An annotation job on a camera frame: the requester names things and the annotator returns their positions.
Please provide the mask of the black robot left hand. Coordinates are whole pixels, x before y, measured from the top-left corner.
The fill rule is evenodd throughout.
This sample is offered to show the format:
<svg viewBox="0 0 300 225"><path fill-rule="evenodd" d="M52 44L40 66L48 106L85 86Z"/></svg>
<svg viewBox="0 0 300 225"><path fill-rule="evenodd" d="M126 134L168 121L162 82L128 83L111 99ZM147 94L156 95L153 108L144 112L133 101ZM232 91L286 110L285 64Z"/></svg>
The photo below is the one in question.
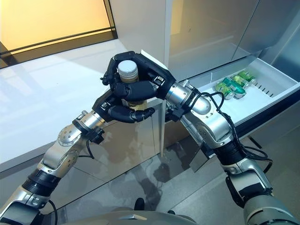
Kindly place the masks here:
<svg viewBox="0 0 300 225"><path fill-rule="evenodd" d="M155 112L153 107L145 110L134 110L126 107L123 105L122 100L116 97L111 90L96 99L92 110L102 117L105 122L116 120L125 123L141 122Z"/></svg>

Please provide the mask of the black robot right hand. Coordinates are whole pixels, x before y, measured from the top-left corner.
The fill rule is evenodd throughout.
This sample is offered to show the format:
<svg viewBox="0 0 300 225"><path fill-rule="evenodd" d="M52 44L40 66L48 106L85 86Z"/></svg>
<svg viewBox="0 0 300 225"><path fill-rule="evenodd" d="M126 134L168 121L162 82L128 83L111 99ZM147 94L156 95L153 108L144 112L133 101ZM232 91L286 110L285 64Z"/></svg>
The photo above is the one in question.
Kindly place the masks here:
<svg viewBox="0 0 300 225"><path fill-rule="evenodd" d="M125 83L120 79L117 67L125 60L136 63L139 81ZM115 96L126 101L141 101L153 97L164 100L172 85L176 83L169 70L162 68L141 53L133 51L119 53L112 57L101 80L103 85L110 86Z"/></svg>

